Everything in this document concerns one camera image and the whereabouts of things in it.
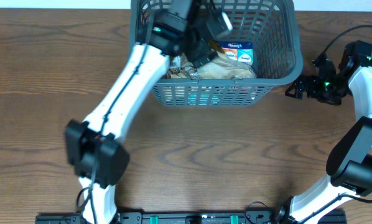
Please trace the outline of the beige snack pouch with window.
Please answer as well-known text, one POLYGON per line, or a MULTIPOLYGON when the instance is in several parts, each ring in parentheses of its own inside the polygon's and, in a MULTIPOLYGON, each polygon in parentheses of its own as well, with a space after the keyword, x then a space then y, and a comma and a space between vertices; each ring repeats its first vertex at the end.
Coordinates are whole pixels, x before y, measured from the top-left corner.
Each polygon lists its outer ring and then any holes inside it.
POLYGON ((199 78, 197 69, 184 54, 174 57, 164 78, 199 78))

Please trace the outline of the white resealable pouch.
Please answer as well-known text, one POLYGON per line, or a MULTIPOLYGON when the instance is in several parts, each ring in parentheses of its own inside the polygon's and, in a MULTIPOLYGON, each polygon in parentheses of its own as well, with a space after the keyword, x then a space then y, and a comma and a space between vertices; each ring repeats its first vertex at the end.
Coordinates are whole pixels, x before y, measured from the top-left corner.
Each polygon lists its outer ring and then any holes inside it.
POLYGON ((256 78, 255 72, 249 65, 230 59, 221 52, 218 52, 218 56, 211 62, 197 68, 197 73, 200 79, 256 78))

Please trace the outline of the Kleenex tissue multipack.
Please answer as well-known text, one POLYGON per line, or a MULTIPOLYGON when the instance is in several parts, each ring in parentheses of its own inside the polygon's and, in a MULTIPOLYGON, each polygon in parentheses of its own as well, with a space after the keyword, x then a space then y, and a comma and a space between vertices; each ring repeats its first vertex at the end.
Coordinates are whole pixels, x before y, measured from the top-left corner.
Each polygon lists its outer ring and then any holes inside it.
POLYGON ((253 64, 254 53, 252 42, 219 42, 219 45, 228 58, 247 65, 253 64))

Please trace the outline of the teal wipes packet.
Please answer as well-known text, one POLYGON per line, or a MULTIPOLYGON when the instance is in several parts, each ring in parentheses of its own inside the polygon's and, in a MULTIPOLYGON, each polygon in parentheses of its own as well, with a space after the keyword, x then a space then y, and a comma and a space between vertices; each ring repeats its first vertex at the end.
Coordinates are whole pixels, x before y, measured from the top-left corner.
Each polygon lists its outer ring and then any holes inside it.
POLYGON ((222 89, 189 89, 187 104, 192 106, 218 105, 222 95, 222 89))

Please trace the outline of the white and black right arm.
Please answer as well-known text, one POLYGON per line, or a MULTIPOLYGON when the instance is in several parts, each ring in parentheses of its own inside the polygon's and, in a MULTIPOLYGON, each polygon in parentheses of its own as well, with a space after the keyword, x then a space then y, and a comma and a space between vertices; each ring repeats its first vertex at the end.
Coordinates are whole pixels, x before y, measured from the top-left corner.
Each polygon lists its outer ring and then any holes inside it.
POLYGON ((303 95, 339 106, 351 95, 356 122, 330 152, 326 173, 311 188, 284 202, 271 223, 346 223, 339 206, 350 200, 372 203, 372 44, 346 45, 339 66, 322 53, 313 61, 317 76, 301 75, 285 95, 303 95))

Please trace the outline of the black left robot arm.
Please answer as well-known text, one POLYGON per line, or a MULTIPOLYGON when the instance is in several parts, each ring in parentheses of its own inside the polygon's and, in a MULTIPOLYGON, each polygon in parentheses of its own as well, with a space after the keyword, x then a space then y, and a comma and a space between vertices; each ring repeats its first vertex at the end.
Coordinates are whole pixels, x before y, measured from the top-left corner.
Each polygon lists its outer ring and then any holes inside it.
POLYGON ((201 67, 217 53, 210 41, 232 31, 226 13, 211 1, 173 1, 151 9, 136 31, 128 62, 109 92, 83 120, 65 129, 67 161, 81 184, 81 216, 86 223, 111 223, 117 208, 116 184, 130 156, 124 149, 128 129, 152 87, 180 55, 201 67))

